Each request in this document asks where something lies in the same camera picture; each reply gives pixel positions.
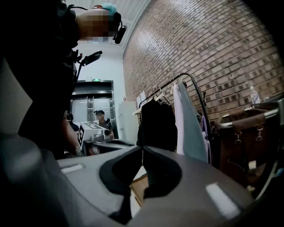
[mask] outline black jacket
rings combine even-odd
[[[33,101],[19,135],[61,158],[61,121],[77,71],[72,57],[79,40],[75,13],[61,0],[24,7],[5,1],[2,8],[9,12],[1,15],[3,55]]]

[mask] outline headphones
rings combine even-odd
[[[84,9],[84,10],[88,10],[84,7],[80,7],[80,6],[74,6],[74,5],[70,5],[69,8],[79,8],[79,9]],[[115,33],[114,37],[113,37],[113,40],[116,44],[120,44],[122,38],[123,38],[123,35],[125,33],[125,31],[127,30],[127,26],[126,25],[123,25],[122,24],[122,21],[120,20],[120,24],[121,24],[121,27],[119,28],[119,30]]]

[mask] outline white machine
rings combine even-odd
[[[92,137],[100,136],[101,140],[110,139],[110,131],[97,124],[81,122],[78,132],[78,142],[82,150],[83,141],[90,140]]]

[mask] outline white garment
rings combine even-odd
[[[183,82],[174,85],[174,109],[177,127],[177,153],[208,162],[197,111]]]

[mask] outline white wall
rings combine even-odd
[[[90,65],[82,67],[79,80],[85,80],[87,77],[101,80],[113,80],[114,82],[114,106],[117,128],[119,129],[118,107],[125,97],[124,76],[123,76],[123,50],[120,46],[103,43],[79,43],[73,50],[82,53],[83,57],[91,55],[94,52],[102,51],[101,58]]]

